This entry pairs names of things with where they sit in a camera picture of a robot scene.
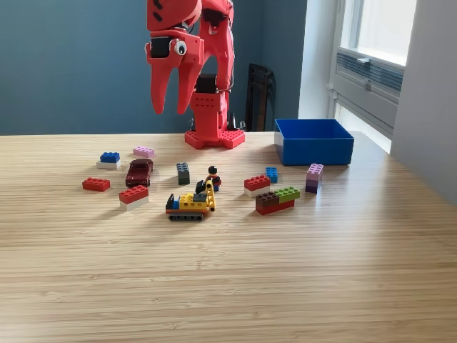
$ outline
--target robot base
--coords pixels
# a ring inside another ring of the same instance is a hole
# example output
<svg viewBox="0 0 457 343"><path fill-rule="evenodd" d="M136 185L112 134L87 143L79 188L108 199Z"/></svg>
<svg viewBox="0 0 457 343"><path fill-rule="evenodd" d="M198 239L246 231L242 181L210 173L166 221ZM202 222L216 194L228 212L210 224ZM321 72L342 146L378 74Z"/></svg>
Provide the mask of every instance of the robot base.
<svg viewBox="0 0 457 343"><path fill-rule="evenodd" d="M244 131L222 131L222 138L219 141L202 141L197 139L195 131L187 131L185 135L186 143L193 146L195 149L202 149L205 146L223 146L226 149L233 149L234 147L244 143L246 136Z"/></svg>

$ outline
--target googly eye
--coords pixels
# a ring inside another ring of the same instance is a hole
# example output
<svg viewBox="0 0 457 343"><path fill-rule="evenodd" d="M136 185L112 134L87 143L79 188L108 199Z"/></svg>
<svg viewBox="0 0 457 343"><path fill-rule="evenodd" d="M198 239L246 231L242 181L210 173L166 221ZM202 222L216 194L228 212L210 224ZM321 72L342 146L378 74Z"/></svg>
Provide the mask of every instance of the googly eye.
<svg viewBox="0 0 457 343"><path fill-rule="evenodd" d="M176 52L179 56L183 56L187 52L187 45L184 41L177 41L174 47L174 52Z"/></svg>

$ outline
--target yellow lego vehicle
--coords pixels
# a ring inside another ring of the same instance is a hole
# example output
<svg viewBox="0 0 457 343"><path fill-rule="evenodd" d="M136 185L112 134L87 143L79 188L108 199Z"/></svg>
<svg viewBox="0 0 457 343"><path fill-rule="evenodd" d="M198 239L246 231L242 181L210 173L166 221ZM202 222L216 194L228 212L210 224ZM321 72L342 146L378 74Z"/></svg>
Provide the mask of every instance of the yellow lego vehicle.
<svg viewBox="0 0 457 343"><path fill-rule="evenodd" d="M175 199L174 194L166 203L165 213L171 221L201 221L208 212L216 211L213 180L205 183L205 192L187 193Z"/></svg>

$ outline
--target toy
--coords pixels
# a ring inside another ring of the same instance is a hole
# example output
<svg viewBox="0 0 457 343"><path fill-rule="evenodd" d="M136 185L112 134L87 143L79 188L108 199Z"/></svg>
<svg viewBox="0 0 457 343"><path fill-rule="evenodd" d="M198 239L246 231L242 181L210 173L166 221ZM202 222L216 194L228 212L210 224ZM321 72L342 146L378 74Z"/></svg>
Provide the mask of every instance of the toy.
<svg viewBox="0 0 457 343"><path fill-rule="evenodd" d="M277 119L274 143L284 166L350 164L354 138L335 119Z"/></svg>
<svg viewBox="0 0 457 343"><path fill-rule="evenodd" d="M274 166L268 166L265 169L265 175L271 180L272 184L278 183L278 169Z"/></svg>
<svg viewBox="0 0 457 343"><path fill-rule="evenodd" d="M171 221L200 221L203 219L203 215L216 211L213 181L206 181L205 188L205 194L187 193L177 200L172 194L165 206L165 213L169 215L169 219Z"/></svg>
<svg viewBox="0 0 457 343"><path fill-rule="evenodd" d="M176 163L176 169L178 169L178 184L190 184L191 175L189 174L189 166L187 163Z"/></svg>
<svg viewBox="0 0 457 343"><path fill-rule="evenodd" d="M134 149L134 155L136 156L141 156L141 157L144 157L146 159L149 159L151 157L154 157L154 150L153 149L149 149L149 148L145 148L144 146L138 146Z"/></svg>
<svg viewBox="0 0 457 343"><path fill-rule="evenodd" d="M121 156L118 152L104 152L96 165L98 169L118 169L121 166Z"/></svg>
<svg viewBox="0 0 457 343"><path fill-rule="evenodd" d="M261 215L282 211L295 206L295 199L300 198L297 188L289 187L278 191L259 194L256 197L256 211Z"/></svg>
<svg viewBox="0 0 457 343"><path fill-rule="evenodd" d="M135 159L130 162L129 172L126 176L126 186L151 186L151 173L154 163L150 159Z"/></svg>
<svg viewBox="0 0 457 343"><path fill-rule="evenodd" d="M98 169L115 170L119 169L121 166L121 161L117 161L115 163L97 162L96 165Z"/></svg>
<svg viewBox="0 0 457 343"><path fill-rule="evenodd" d="M152 103L157 114L164 111L170 73L178 69L178 113L189 104L194 111L195 129L186 132L185 141L195 149L233 149L245 141L244 132L227 122L233 87L233 13L231 0L148 0L151 42L145 52L151 65ZM198 35L188 33L199 19ZM216 57L217 75L200 74L210 56Z"/></svg>
<svg viewBox="0 0 457 343"><path fill-rule="evenodd" d="M265 175L252 177L244 180L244 194L250 198L255 198L259 194L268 193L270 191L271 181Z"/></svg>
<svg viewBox="0 0 457 343"><path fill-rule="evenodd" d="M119 193L121 208L127 211L136 209L149 202L149 190L143 186L137 186L132 189Z"/></svg>
<svg viewBox="0 0 457 343"><path fill-rule="evenodd" d="M100 162L102 163L116 163L121 159L118 152L104 152L100 156Z"/></svg>
<svg viewBox="0 0 457 343"><path fill-rule="evenodd" d="M221 178L217 176L217 168L215 166L210 166L208 168L208 177L206 180L211 179L213 180L213 186L214 186L214 191L218 192L219 191L219 186L222 185Z"/></svg>
<svg viewBox="0 0 457 343"><path fill-rule="evenodd" d="M93 179L89 177L83 182L83 189L96 192L104 192L110 187L109 180Z"/></svg>
<svg viewBox="0 0 457 343"><path fill-rule="evenodd" d="M323 176L323 165L312 164L306 173L305 192L317 194Z"/></svg>
<svg viewBox="0 0 457 343"><path fill-rule="evenodd" d="M274 193L279 197L279 204L300 198L300 191L294 187L279 189Z"/></svg>

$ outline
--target black chair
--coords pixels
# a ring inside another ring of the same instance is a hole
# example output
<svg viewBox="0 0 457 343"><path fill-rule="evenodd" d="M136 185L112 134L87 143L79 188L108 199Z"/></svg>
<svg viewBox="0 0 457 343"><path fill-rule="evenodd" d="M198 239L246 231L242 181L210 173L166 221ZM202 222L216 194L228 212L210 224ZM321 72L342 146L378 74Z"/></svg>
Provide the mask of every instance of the black chair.
<svg viewBox="0 0 457 343"><path fill-rule="evenodd" d="M265 131L268 101L273 111L276 100L276 81L272 70L249 64L248 91L246 97L246 131Z"/></svg>

